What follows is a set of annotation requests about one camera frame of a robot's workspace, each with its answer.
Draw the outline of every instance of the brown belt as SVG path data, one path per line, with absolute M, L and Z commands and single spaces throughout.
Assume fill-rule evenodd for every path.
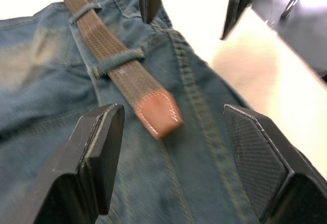
M 93 0 L 64 0 L 76 16 L 83 39 L 98 62 L 127 50 L 90 7 Z M 182 124 L 174 101 L 140 64 L 131 60 L 107 72 L 137 117 L 155 138 L 162 138 Z

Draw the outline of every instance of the brown leather tab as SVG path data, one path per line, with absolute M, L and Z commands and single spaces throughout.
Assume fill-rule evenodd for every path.
M 173 96 L 163 88 L 144 95 L 135 113 L 155 138 L 165 137 L 183 123 Z

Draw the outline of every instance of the blue denim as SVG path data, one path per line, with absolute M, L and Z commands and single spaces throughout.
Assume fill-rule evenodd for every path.
M 163 8 L 147 25 L 138 0 L 93 3 L 101 5 L 100 18 L 132 50 L 100 66 L 64 3 L 32 17 L 0 21 L 0 223 L 18 211 L 78 118 L 109 103 L 124 105 L 126 117 L 111 208 L 98 224 L 259 223 L 222 115 L 224 104 L 242 101 L 194 54 Z M 150 135 L 103 75 L 131 56 L 180 108 L 184 125 L 163 140 Z

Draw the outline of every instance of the jeans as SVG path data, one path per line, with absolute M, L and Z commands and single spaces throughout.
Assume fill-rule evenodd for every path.
M 259 223 L 229 145 L 224 104 L 243 103 L 172 28 L 163 7 L 142 23 L 138 0 L 96 0 L 102 21 L 170 92 L 184 125 L 155 140 L 97 72 L 64 3 L 0 21 L 0 223 L 19 211 L 47 158 L 79 117 L 125 107 L 110 211 L 97 223 Z

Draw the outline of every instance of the denim fabric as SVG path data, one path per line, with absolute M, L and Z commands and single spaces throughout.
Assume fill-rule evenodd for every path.
M 224 104 L 241 100 L 172 29 L 163 8 L 146 25 L 138 0 L 94 3 L 104 23 L 138 50 L 145 69 L 175 97 L 184 125 L 164 140 L 149 134 L 110 78 L 97 71 L 64 3 L 0 21 L 0 223 L 17 211 L 78 118 L 108 103 L 124 105 L 126 117 L 111 208 L 98 224 L 259 223 L 222 115 Z M 131 55 L 110 60 L 123 63 Z

